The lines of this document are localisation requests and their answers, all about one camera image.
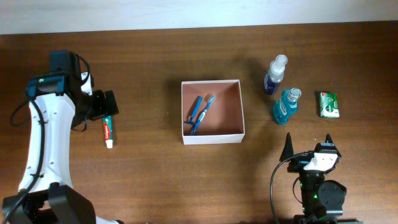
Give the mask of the Colgate toothpaste tube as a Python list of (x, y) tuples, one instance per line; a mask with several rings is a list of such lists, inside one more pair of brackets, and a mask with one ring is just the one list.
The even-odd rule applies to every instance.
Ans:
[(113, 122), (111, 116), (103, 118), (103, 128), (106, 147), (111, 149), (113, 147)]

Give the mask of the blue toothbrush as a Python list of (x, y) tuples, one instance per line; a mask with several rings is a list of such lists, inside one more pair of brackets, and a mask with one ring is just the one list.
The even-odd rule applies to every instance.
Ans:
[(189, 135), (193, 136), (196, 132), (196, 130), (198, 129), (200, 123), (203, 121), (206, 112), (208, 111), (208, 109), (210, 108), (210, 106), (216, 101), (216, 96), (215, 95), (211, 95), (210, 98), (207, 101), (207, 105), (205, 107), (205, 109), (201, 112), (201, 114), (198, 116), (197, 122), (196, 124), (193, 126), (192, 130), (190, 131)]

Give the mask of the blue disposable razor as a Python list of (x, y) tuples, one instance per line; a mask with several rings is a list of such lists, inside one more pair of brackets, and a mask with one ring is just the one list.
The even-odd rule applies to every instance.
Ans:
[(183, 124), (189, 124), (194, 126), (196, 124), (196, 117), (197, 117), (197, 113), (199, 110), (199, 107), (201, 105), (203, 97), (202, 96), (197, 96), (195, 98), (195, 101), (193, 102), (191, 108), (188, 110), (188, 114), (185, 118), (185, 120), (183, 121)]

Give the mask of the clear pump bottle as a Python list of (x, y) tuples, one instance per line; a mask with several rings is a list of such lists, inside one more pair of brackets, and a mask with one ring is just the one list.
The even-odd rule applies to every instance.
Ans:
[(270, 63), (270, 67), (264, 77), (264, 89), (268, 95), (273, 95), (277, 91), (283, 80), (287, 62), (287, 56), (281, 54)]

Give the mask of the blue Listerine mouthwash bottle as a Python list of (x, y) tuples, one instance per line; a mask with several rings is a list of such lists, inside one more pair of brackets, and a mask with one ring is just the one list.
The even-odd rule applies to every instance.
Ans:
[(302, 92), (299, 88), (289, 88), (282, 92), (280, 100), (273, 107), (274, 119), (277, 124), (286, 124), (298, 110), (298, 100)]

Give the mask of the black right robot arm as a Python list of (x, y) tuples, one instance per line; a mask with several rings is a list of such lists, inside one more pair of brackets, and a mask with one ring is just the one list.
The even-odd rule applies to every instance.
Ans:
[(297, 173), (300, 182), (303, 213), (294, 216), (295, 223), (359, 223), (359, 220), (340, 220), (347, 188), (325, 176), (333, 171), (341, 159), (331, 136), (318, 143), (314, 150), (294, 153), (290, 134), (286, 135), (280, 164), (288, 163), (287, 172)]

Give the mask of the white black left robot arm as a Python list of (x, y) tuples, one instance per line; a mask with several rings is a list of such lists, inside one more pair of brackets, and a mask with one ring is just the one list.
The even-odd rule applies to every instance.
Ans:
[(119, 113), (113, 91), (94, 90), (89, 63), (80, 55), (50, 53), (50, 71), (32, 77), (25, 88), (30, 109), (27, 164), (16, 195), (4, 198), (4, 223), (108, 223), (73, 188), (70, 134), (87, 121), (103, 120), (106, 145), (113, 144), (109, 117)]

